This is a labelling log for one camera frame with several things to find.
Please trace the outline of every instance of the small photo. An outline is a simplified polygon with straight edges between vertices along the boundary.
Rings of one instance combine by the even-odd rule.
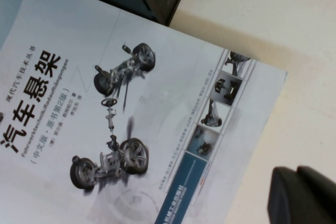
[[[201,115],[199,123],[214,131],[221,131],[230,107],[209,99]]]
[[[231,106],[236,98],[241,83],[242,80],[231,74],[220,72],[210,94],[210,98]]]
[[[224,62],[222,71],[228,72],[233,76],[244,78],[250,62],[250,58],[231,51]]]
[[[187,147],[187,151],[209,160],[219,133],[198,125]]]

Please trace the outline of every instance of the table surface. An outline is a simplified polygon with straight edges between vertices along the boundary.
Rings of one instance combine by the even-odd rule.
[[[0,0],[1,45],[19,4]],[[181,0],[172,28],[289,72],[225,224],[269,223],[275,166],[309,165],[336,181],[334,17],[334,0]]]

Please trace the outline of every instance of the book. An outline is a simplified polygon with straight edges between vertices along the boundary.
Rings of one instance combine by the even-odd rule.
[[[23,0],[0,63],[22,223],[223,223],[287,76],[98,0]]]

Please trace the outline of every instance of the car suspension illustration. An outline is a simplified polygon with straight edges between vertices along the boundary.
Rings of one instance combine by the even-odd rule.
[[[111,153],[104,155],[100,153],[100,166],[88,158],[74,156],[70,169],[72,183],[79,189],[92,190],[98,180],[108,176],[119,178],[123,172],[128,174],[144,174],[149,163],[149,152],[147,147],[137,138],[131,137],[133,121],[129,120],[127,126],[127,140],[120,145],[117,137],[113,134],[113,117],[116,115],[112,107],[116,105],[115,98],[106,98],[101,104],[108,107],[109,114],[106,119],[111,131],[111,141],[107,142]]]
[[[239,83],[237,81],[230,81],[230,85],[228,88],[225,87],[224,83],[225,83],[224,79],[219,79],[218,81],[216,81],[215,91],[217,93],[220,93],[222,89],[227,90],[224,95],[224,98],[233,102],[239,89]]]
[[[228,58],[225,61],[225,65],[232,64],[233,65],[232,75],[238,76],[239,65],[242,65],[245,61],[248,61],[248,60],[250,60],[250,58],[231,51],[230,52],[230,58]]]
[[[200,145],[196,151],[199,155],[201,156],[205,156],[206,154],[208,154],[212,149],[212,145],[209,143],[204,142],[202,145]]]
[[[131,58],[125,60],[120,65],[111,69],[110,72],[102,70],[98,65],[95,69],[98,74],[94,78],[94,86],[97,91],[105,96],[111,95],[117,91],[117,98],[119,97],[120,89],[123,83],[126,84],[126,92],[124,98],[124,108],[126,105],[128,84],[134,76],[141,76],[144,78],[143,72],[151,71],[155,66],[155,53],[145,43],[140,43],[133,50],[126,45],[122,49],[131,55]]]
[[[219,127],[222,125],[222,119],[218,116],[216,103],[214,102],[214,100],[209,100],[208,113],[201,120],[201,123],[210,127]]]

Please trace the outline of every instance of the steering wheel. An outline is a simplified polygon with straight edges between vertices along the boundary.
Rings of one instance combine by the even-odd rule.
[[[106,98],[101,101],[101,105],[106,106],[106,107],[112,107],[116,105],[117,102],[118,101],[115,98]]]

